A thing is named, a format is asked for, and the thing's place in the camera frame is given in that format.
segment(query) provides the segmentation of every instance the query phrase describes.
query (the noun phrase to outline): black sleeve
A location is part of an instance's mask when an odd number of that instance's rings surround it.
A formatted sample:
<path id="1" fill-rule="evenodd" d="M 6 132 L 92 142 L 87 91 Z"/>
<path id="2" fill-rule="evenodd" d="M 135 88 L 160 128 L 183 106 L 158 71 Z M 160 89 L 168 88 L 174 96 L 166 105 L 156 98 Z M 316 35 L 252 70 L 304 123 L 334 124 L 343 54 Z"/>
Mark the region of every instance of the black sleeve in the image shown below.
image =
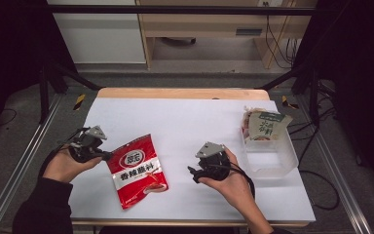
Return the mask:
<path id="1" fill-rule="evenodd" d="M 38 183 L 19 208 L 13 223 L 13 233 L 72 234 L 71 209 L 68 205 L 72 184 L 48 178 Z"/>

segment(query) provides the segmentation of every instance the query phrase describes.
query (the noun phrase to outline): wooden cabinet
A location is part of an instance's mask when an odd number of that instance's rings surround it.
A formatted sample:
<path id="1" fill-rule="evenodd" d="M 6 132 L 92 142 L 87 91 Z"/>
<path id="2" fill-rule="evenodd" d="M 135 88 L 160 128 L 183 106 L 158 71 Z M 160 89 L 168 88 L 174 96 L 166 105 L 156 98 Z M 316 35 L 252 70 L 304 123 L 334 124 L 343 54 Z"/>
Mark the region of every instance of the wooden cabinet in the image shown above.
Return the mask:
<path id="1" fill-rule="evenodd" d="M 317 0 L 283 0 L 281 7 L 313 7 Z M 137 0 L 136 4 L 146 6 L 237 6 L 256 7 L 257 0 Z M 302 38 L 310 17 L 271 16 L 269 25 L 272 34 L 282 38 Z M 266 16 L 236 15 L 139 15 L 147 65 L 150 66 L 156 37 L 252 37 L 262 57 L 264 66 L 270 68 L 273 55 L 266 44 L 266 36 L 274 53 L 277 43 L 270 32 L 266 35 Z"/>

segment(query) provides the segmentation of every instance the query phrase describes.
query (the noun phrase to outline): plastic bin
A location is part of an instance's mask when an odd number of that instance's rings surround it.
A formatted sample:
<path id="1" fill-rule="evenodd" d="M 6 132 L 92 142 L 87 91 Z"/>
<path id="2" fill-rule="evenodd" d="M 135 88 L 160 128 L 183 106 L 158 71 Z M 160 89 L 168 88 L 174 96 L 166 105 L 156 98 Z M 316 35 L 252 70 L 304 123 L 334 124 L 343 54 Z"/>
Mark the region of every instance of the plastic bin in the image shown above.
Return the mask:
<path id="1" fill-rule="evenodd" d="M 251 178 L 284 177 L 299 164 L 287 130 L 277 140 L 242 140 Z"/>

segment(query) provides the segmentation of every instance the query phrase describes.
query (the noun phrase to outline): person's left hand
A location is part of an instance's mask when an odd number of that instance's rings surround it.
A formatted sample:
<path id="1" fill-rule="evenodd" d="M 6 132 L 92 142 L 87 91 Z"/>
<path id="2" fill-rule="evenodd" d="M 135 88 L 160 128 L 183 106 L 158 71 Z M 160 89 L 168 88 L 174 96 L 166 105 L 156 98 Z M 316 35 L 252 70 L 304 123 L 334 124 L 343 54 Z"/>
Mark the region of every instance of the person's left hand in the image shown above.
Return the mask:
<path id="1" fill-rule="evenodd" d="M 64 146 L 48 164 L 42 177 L 69 183 L 81 172 L 95 167 L 101 160 L 101 157 L 96 157 L 86 163 L 78 163 L 69 154 L 67 146 Z"/>

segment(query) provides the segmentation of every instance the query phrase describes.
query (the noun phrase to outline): gray carpet floor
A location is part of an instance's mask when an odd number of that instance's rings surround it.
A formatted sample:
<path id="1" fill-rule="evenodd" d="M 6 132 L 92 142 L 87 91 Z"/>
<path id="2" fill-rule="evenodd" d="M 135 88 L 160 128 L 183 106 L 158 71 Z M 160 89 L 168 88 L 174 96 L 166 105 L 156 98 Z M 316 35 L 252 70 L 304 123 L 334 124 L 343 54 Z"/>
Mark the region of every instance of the gray carpet floor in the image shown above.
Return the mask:
<path id="1" fill-rule="evenodd" d="M 164 62 L 164 60 L 156 58 L 156 61 Z M 98 71 L 93 73 L 87 71 L 83 72 L 82 75 L 98 85 L 107 87 L 175 88 L 253 88 L 259 87 L 280 75 L 276 72 L 253 74 L 252 72 L 246 73 L 243 70 L 242 72 L 231 72 L 232 69 L 230 68 L 227 70 L 227 72 L 206 73 L 200 70 L 196 72 L 191 70 L 190 72 L 181 71 L 178 73 L 163 73 L 160 71 L 124 73 L 102 73 Z M 34 158 L 30 161 L 17 192 L 1 218 L 0 233 L 11 229 L 15 212 L 33 189 L 38 170 L 48 153 L 57 146 L 59 140 L 69 136 L 77 128 L 82 127 L 85 122 L 96 92 L 82 87 L 69 79 L 67 82 L 70 88 L 67 94 L 61 95 L 59 110 L 48 131 L 45 132 L 45 136 L 34 154 Z M 288 87 L 287 84 L 283 84 L 271 90 L 270 98 L 277 103 L 281 113 L 289 114 L 293 117 L 291 125 L 309 122 L 301 108 L 294 109 L 281 104 L 282 96 L 286 96 L 289 103 L 299 105 L 303 104 L 299 103 L 300 100 L 307 100 L 305 95 L 293 96 Z M 86 98 L 79 110 L 73 110 L 76 99 L 80 94 L 86 94 Z M 40 118 L 39 101 L 38 86 L 31 86 L 13 94 L 8 99 L 6 110 L 3 111 L 0 117 L 0 194 L 38 127 Z M 319 111 L 324 112 L 332 107 L 332 103 L 326 98 L 320 103 L 320 106 Z M 299 127 L 300 125 L 289 127 L 288 130 L 292 132 Z M 374 233 L 374 173 L 370 168 L 357 165 L 354 151 L 339 122 L 333 118 L 333 115 L 323 118 L 320 122 L 319 132 L 325 139 L 330 152 Z M 295 151 L 299 157 L 312 134 L 313 130 L 307 128 L 291 135 Z M 314 138 L 306 151 L 300 170 L 315 172 L 332 180 L 328 169 L 323 163 L 317 138 Z M 346 204 L 341 203 L 332 211 L 326 211 L 316 206 L 330 207 L 335 204 L 336 196 L 329 184 L 310 174 L 302 174 L 302 178 L 308 195 L 313 201 L 313 209 L 317 221 L 303 228 L 289 228 L 289 230 L 294 233 L 359 233 L 354 229 L 352 221 L 347 214 Z M 76 230 L 91 230 L 90 227 L 76 226 L 75 228 Z"/>

